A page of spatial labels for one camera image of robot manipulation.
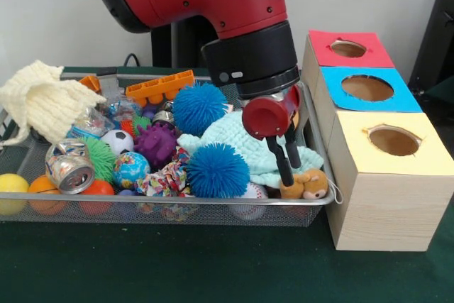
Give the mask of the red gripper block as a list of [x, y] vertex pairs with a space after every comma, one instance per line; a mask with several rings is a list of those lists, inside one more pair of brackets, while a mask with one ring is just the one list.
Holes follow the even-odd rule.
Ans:
[[[269, 150], [275, 155], [277, 168], [284, 186], [292, 186], [294, 178], [291, 167], [301, 167], [295, 131], [289, 128], [301, 105], [301, 91], [294, 84], [283, 92], [263, 95], [247, 100], [242, 111], [244, 129], [254, 138], [266, 138]], [[275, 136], [285, 136], [284, 154]]]

